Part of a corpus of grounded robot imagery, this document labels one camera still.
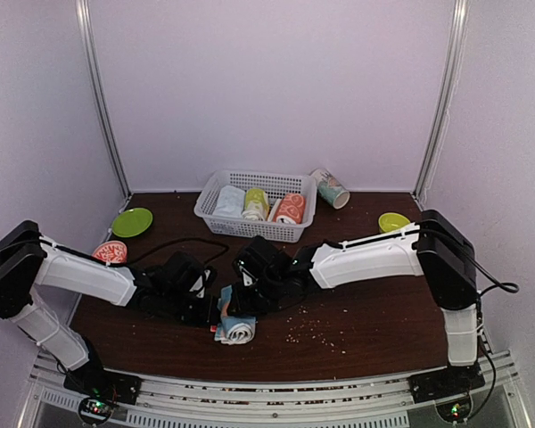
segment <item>dark brown tabletop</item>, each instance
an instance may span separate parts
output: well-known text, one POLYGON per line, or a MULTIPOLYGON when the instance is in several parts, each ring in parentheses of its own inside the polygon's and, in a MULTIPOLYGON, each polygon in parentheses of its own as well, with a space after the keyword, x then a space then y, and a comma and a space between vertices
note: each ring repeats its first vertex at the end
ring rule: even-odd
MULTIPOLYGON (((197 193, 135 194, 129 208, 145 207, 154 222, 127 239, 133 259, 155 245, 184 236, 219 240, 230 252, 212 264, 215 291, 236 279, 231 261, 245 238, 214 235, 193 214, 197 193)), ((378 233, 377 219, 397 211, 411 220, 420 212, 406 193, 353 193, 334 210, 317 201, 313 225, 296 244, 277 243, 294 254, 323 239, 356 239, 378 233)), ((176 250, 205 260, 217 248, 185 243, 159 251, 139 266, 163 263, 176 250)), ((72 328, 97 348, 107 367, 150 375, 214 381, 290 382, 343 379, 406 372, 446 364, 446 336, 440 310, 423 277, 391 277, 342 285, 309 296, 300 305, 261 317, 248 344, 222 345, 213 333, 148 318, 84 296, 72 328)))

